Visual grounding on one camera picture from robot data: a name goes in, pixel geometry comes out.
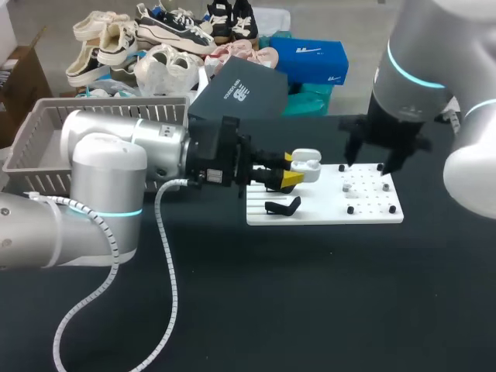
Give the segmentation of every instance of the white spiral cable wrap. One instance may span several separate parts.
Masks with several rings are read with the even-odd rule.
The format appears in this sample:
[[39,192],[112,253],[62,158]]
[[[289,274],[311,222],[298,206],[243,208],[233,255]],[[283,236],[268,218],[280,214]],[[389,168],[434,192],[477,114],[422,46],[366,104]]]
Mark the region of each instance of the white spiral cable wrap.
[[[165,233],[165,228],[164,228],[164,223],[162,221],[162,215],[161,215],[161,210],[160,210],[160,202],[162,200],[162,196],[164,195],[164,192],[168,188],[172,188],[173,186],[188,186],[188,180],[172,180],[168,181],[165,184],[162,185],[162,187],[159,189],[157,192],[157,196],[155,197],[155,217],[157,219],[157,225],[158,229],[160,232],[160,237],[162,239],[162,244],[164,245],[164,251],[165,251],[165,257],[167,259],[167,266],[169,269],[169,276],[170,276],[170,285],[171,285],[171,290],[172,290],[172,310],[170,312],[170,320],[169,320],[169,325],[167,326],[167,329],[164,333],[164,336],[158,343],[157,347],[153,350],[153,352],[142,362],[140,363],[136,368],[133,368],[130,372],[141,372],[145,368],[147,368],[154,360],[157,358],[158,354],[162,351],[162,349],[165,347],[167,344],[167,341],[171,337],[172,330],[174,329],[174,325],[176,323],[176,318],[177,318],[177,304],[178,304],[178,296],[177,296],[177,282],[176,282],[176,274],[174,272],[174,263],[172,261],[172,255],[171,255],[171,249],[169,247],[169,242],[167,241],[167,236]],[[102,231],[105,233],[107,236],[107,239],[110,244],[110,249],[112,251],[112,266],[110,269],[110,273],[107,276],[107,279],[105,282],[93,293],[91,293],[89,296],[87,296],[84,300],[79,302],[77,305],[75,305],[62,319],[62,322],[60,322],[57,331],[55,333],[55,338],[53,340],[53,361],[55,362],[55,367],[59,372],[67,372],[64,369],[64,365],[62,364],[62,361],[60,360],[60,341],[62,339],[62,334],[64,333],[64,330],[69,323],[69,321],[80,311],[82,310],[87,304],[95,300],[97,297],[99,297],[103,292],[105,292],[109,287],[110,284],[115,279],[115,276],[117,275],[117,271],[119,269],[119,250],[117,247],[117,243],[115,241],[114,236],[112,235],[112,232],[110,231],[110,228],[107,226],[105,221],[98,216],[98,213],[91,210],[88,206],[83,205],[77,201],[67,199],[67,198],[60,198],[60,197],[48,197],[51,200],[54,200],[57,204],[62,204],[62,205],[67,205],[72,208],[78,209],[85,214],[87,214],[91,219],[93,219],[102,229]]]
[[110,230],[109,226],[105,223],[102,217],[98,215],[97,212],[93,211],[91,208],[88,206],[72,200],[68,198],[61,198],[57,196],[49,196],[47,197],[50,200],[53,200],[57,204],[62,204],[62,205],[67,205],[68,207],[75,208],[86,215],[90,219],[93,219],[95,223],[102,229],[103,233],[107,237],[107,240],[109,241],[110,245],[110,250],[112,253],[112,265],[110,268],[110,272],[108,273],[107,278],[103,282],[103,284],[96,289],[93,293],[91,293],[89,296],[87,296],[84,300],[76,304],[62,319],[62,322],[60,322],[59,326],[57,327],[57,331],[55,332],[55,337],[53,338],[53,348],[52,348],[52,353],[53,353],[53,361],[55,363],[55,367],[59,372],[67,372],[64,368],[64,365],[62,364],[62,360],[60,359],[60,341],[62,340],[62,334],[64,333],[65,328],[67,327],[67,324],[69,324],[69,321],[84,307],[86,307],[87,304],[90,302],[94,301],[96,298],[98,298],[103,292],[105,292],[112,282],[115,279],[115,276],[117,275],[117,271],[119,270],[119,248],[117,247],[117,242],[115,241],[115,238],[112,234],[112,231]]

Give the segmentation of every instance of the black sneaker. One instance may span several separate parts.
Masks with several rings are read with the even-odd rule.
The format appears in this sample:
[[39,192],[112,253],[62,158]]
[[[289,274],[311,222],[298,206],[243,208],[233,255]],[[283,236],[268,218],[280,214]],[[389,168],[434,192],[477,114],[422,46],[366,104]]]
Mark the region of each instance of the black sneaker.
[[98,62],[99,50],[97,46],[86,45],[86,42],[83,42],[76,61],[65,71],[71,87],[84,87],[109,74],[110,67]]
[[210,22],[196,19],[193,15],[193,12],[184,10],[182,8],[175,8],[175,6],[176,3],[171,2],[170,0],[160,0],[160,8],[162,9],[163,13],[169,12],[176,16],[183,15],[184,17],[182,17],[181,19],[185,25],[198,26],[208,35],[212,35],[213,30]]
[[213,27],[212,36],[217,45],[231,41],[233,37],[233,7],[227,0],[214,0],[213,4],[207,5],[210,15],[210,24]]
[[249,40],[252,45],[258,44],[258,27],[253,9],[248,0],[236,0],[232,11],[234,27],[232,34],[235,40]]
[[136,6],[138,40],[164,43],[193,54],[210,54],[217,47],[200,27],[184,23],[184,15],[162,12],[155,16],[144,4]]

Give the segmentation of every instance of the gray plastic basket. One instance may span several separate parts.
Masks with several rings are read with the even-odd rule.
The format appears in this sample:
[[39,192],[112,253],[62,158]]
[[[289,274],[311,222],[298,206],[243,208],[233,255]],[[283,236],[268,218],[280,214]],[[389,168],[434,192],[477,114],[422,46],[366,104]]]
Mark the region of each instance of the gray plastic basket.
[[[188,106],[185,97],[40,99],[21,125],[3,171],[22,192],[68,195],[71,165],[62,160],[59,142],[71,112],[85,110],[187,126]],[[160,186],[147,182],[146,190],[156,191]]]
[[10,147],[6,149],[0,149],[0,192],[7,186],[9,182],[9,176],[2,171],[3,164],[7,160],[7,155],[9,154]]

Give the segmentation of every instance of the blue shoe box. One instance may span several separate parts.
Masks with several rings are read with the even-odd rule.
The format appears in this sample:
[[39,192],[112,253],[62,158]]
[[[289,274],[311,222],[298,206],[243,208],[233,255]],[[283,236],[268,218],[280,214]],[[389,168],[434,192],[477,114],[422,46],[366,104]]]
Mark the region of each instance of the blue shoe box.
[[270,46],[290,83],[344,85],[349,63],[341,42],[272,37]]

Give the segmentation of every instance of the white pegboard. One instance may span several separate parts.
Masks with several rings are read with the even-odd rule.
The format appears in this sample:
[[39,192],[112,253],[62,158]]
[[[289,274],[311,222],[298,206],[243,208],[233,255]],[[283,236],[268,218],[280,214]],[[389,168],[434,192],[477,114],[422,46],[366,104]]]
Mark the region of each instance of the white pegboard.
[[[343,191],[345,183],[351,186],[348,192]],[[389,191],[384,191],[384,184]],[[265,202],[290,205],[298,196],[301,205],[292,217],[265,211]],[[389,212],[391,206],[395,213]],[[322,165],[317,182],[299,184],[289,195],[267,192],[258,183],[246,188],[246,221],[252,226],[401,223],[403,217],[393,179],[390,174],[381,176],[377,164],[354,164],[344,172],[339,172],[339,164]]]

